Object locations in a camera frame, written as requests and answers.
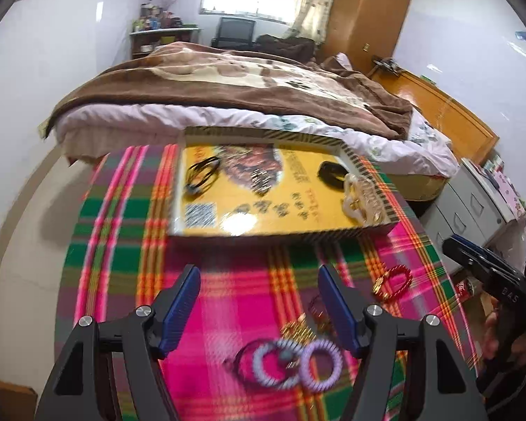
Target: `blue gripper pad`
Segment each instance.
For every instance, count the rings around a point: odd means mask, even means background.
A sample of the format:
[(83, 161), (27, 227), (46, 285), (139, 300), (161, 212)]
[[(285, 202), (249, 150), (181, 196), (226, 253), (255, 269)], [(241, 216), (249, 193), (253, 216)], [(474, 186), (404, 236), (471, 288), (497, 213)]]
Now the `blue gripper pad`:
[(197, 266), (193, 266), (183, 281), (181, 289), (175, 295), (166, 317), (164, 317), (163, 333), (159, 345), (164, 355), (167, 356), (179, 345), (183, 330), (200, 291), (201, 271)]
[(356, 353), (360, 348), (356, 337), (357, 322), (346, 306), (341, 292), (335, 285), (335, 281), (326, 266), (320, 267), (317, 286), (341, 346), (351, 353)]

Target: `cabinet drawer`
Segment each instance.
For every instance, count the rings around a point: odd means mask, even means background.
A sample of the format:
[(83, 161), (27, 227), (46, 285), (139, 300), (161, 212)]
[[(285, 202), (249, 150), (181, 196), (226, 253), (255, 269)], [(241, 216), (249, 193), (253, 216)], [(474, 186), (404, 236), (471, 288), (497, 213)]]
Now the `cabinet drawer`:
[(486, 239), (483, 233), (475, 223), (467, 207), (461, 202), (461, 199), (450, 185), (444, 187), (436, 200), (436, 206), (442, 212), (455, 234), (459, 234), (478, 245), (485, 245)]
[(503, 217), (483, 187), (463, 166), (450, 181), (450, 186), (464, 203), (487, 241), (503, 225)]
[(460, 265), (456, 263), (456, 261), (445, 256), (442, 252), (442, 244), (444, 240), (453, 234), (452, 229), (443, 217), (442, 212), (439, 211), (436, 205), (432, 205), (421, 217), (421, 223), (425, 228), (425, 232), (431, 240), (432, 245), (435, 247), (443, 266), (448, 273), (452, 275), (458, 270)]

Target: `wooden wardrobe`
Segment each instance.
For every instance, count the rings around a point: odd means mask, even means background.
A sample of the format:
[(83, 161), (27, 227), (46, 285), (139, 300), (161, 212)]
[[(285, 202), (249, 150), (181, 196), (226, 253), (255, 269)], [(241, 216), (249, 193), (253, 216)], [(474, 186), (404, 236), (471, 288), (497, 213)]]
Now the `wooden wardrobe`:
[(318, 60), (344, 52), (354, 69), (368, 74), (373, 55), (392, 56), (410, 1), (334, 0)]

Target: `cardboard box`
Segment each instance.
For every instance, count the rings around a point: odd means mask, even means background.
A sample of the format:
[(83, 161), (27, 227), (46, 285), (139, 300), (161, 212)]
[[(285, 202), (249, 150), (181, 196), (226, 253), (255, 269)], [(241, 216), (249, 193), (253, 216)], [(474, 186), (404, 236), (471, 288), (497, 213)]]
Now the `cardboard box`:
[(32, 421), (36, 408), (33, 389), (0, 381), (0, 421)]
[[(222, 165), (202, 195), (184, 193), (188, 168), (209, 156)], [(322, 161), (336, 161), (371, 180), (383, 206), (379, 224), (358, 226), (342, 211), (343, 191), (317, 177)], [(264, 163), (273, 188), (264, 196), (250, 189), (250, 163)], [(170, 199), (168, 233), (203, 243), (316, 242), (386, 234), (399, 222), (377, 179), (342, 140), (280, 130), (189, 127), (180, 140), (180, 156)]]

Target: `purple spiral hair tie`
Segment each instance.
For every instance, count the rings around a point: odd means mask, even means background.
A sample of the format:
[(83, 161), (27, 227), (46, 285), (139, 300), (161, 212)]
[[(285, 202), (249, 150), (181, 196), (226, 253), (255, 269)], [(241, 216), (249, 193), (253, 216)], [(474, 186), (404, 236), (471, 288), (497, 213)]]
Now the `purple spiral hair tie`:
[(271, 377), (263, 367), (263, 358), (276, 350), (288, 350), (292, 352), (293, 356), (300, 357), (302, 354), (303, 345), (300, 345), (291, 339), (279, 339), (270, 343), (264, 343), (255, 350), (252, 359), (252, 368), (255, 380), (264, 388), (273, 389), (292, 389), (300, 383), (300, 376), (298, 373), (288, 377), (286, 380), (278, 380), (278, 378)]
[[(317, 350), (325, 351), (333, 361), (333, 372), (331, 373), (331, 376), (327, 380), (322, 382), (315, 380), (315, 378), (310, 372), (310, 359)], [(341, 352), (333, 342), (326, 339), (314, 340), (314, 342), (311, 342), (308, 345), (306, 345), (306, 347), (302, 351), (302, 355), (300, 357), (299, 370), (300, 381), (310, 391), (324, 392), (333, 388), (333, 385), (335, 385), (335, 383), (341, 376), (342, 367), (343, 357), (341, 356)]]

